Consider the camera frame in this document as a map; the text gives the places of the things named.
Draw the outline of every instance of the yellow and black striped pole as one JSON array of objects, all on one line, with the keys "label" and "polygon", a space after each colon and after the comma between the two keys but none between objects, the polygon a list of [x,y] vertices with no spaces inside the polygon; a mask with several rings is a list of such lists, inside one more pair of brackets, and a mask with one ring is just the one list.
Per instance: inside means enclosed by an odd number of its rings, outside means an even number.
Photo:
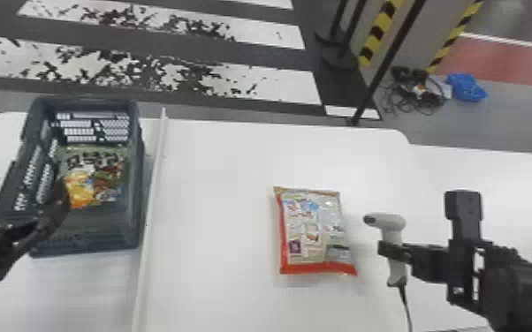
[{"label": "yellow and black striped pole", "polygon": [[432,74],[435,72],[439,64],[444,60],[444,57],[447,56],[448,53],[450,53],[450,49],[452,48],[452,45],[456,42],[458,37],[462,32],[464,32],[464,29],[466,29],[466,26],[468,23],[470,23],[470,20],[472,17],[481,9],[481,6],[483,6],[484,0],[475,0],[472,4],[470,4],[466,11],[464,11],[464,14],[462,14],[460,21],[458,22],[458,25],[452,29],[450,32],[450,35],[447,37],[447,41],[444,43],[444,45],[437,51],[435,54],[435,57],[433,57],[433,61],[427,68],[427,72]]},{"label": "yellow and black striped pole", "polygon": [[376,21],[373,23],[373,27],[369,32],[365,45],[363,45],[363,48],[359,53],[360,67],[371,65],[373,56],[382,45],[384,34],[390,29],[391,22],[403,3],[404,0],[387,0],[382,4],[382,9],[379,11],[379,14],[377,14]]}]

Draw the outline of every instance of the red floor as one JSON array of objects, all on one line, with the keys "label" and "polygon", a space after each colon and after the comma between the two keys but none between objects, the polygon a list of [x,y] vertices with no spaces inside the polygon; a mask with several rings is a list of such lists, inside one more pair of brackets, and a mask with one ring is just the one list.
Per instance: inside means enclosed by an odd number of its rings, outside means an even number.
[{"label": "red floor", "polygon": [[437,74],[451,72],[532,86],[532,48],[460,37],[437,68]]}]

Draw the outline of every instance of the chip bag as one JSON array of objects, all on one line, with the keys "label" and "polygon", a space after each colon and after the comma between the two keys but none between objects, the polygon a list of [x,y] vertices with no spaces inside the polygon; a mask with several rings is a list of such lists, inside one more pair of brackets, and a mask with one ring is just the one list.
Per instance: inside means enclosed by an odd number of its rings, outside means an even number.
[{"label": "chip bag", "polygon": [[280,208],[280,273],[357,275],[338,192],[274,187]]}]

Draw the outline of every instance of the dark gray basket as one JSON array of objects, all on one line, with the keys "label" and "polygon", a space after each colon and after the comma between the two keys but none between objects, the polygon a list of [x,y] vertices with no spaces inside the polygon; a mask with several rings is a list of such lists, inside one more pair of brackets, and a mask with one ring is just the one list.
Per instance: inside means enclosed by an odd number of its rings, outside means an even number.
[{"label": "dark gray basket", "polygon": [[[84,124],[88,117],[91,126],[103,122],[108,127],[78,138],[66,135],[62,125],[70,121]],[[118,129],[110,128],[117,124],[121,125]],[[59,160],[50,151],[55,150],[54,146],[69,145],[76,139],[78,144],[127,147],[126,181],[121,198],[101,206],[72,210],[62,227],[31,252],[34,257],[127,249],[139,243],[144,143],[139,111],[136,103],[130,101],[36,99],[23,127],[21,148],[0,191],[0,224],[21,225],[36,220],[59,172]]]}]

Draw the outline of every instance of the cable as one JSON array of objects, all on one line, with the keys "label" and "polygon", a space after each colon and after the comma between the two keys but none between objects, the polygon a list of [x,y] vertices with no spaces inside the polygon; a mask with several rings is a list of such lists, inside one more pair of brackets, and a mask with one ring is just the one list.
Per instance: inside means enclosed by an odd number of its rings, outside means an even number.
[{"label": "cable", "polygon": [[402,304],[404,305],[404,311],[407,313],[408,332],[413,332],[413,320],[410,317],[410,309],[408,308],[407,301],[407,286],[398,286],[398,291],[400,292],[400,299],[402,299]]},{"label": "cable", "polygon": [[380,86],[384,90],[384,94],[377,104],[384,113],[392,113],[395,117],[398,115],[398,112],[417,112],[424,116],[432,116],[447,101],[444,89],[436,80],[429,76],[424,78],[424,80],[437,87],[440,95],[433,94],[429,91],[423,95],[417,95],[414,90],[415,87],[420,85],[418,83],[420,78],[418,77],[407,73],[399,74],[398,72],[393,73],[392,76],[394,77],[394,81],[390,85]]}]

